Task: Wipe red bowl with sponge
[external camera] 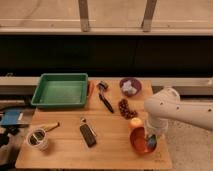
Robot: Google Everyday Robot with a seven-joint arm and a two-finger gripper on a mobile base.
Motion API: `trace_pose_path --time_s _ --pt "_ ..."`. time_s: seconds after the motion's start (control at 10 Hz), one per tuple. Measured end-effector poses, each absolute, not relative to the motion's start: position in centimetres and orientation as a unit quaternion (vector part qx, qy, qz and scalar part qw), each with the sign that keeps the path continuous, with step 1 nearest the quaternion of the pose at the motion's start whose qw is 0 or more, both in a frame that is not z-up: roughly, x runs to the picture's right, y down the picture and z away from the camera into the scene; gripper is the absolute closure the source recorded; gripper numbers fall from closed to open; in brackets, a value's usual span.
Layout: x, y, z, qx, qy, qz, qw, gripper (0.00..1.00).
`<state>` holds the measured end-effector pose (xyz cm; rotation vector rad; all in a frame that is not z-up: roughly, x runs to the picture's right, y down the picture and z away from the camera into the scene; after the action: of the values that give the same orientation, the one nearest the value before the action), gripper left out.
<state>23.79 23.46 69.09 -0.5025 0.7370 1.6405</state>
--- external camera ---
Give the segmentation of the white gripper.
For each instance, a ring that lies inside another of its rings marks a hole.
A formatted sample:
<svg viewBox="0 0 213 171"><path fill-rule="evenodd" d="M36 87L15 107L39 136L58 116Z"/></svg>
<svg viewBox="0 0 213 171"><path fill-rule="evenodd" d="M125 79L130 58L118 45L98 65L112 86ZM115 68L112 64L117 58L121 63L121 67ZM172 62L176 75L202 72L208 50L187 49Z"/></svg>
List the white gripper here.
<svg viewBox="0 0 213 171"><path fill-rule="evenodd" d="M145 133L147 135L162 136L168 130L168 120L154 116L148 116L144 122Z"/></svg>

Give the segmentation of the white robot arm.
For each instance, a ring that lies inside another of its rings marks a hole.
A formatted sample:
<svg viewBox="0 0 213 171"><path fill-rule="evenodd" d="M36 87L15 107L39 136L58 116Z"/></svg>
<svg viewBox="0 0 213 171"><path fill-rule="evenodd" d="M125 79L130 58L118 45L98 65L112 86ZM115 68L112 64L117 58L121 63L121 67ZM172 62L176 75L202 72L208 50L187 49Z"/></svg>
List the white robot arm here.
<svg viewBox="0 0 213 171"><path fill-rule="evenodd" d="M164 88L145 99L144 109L147 135L166 133L169 119L213 131L213 103L183 101L174 88Z"/></svg>

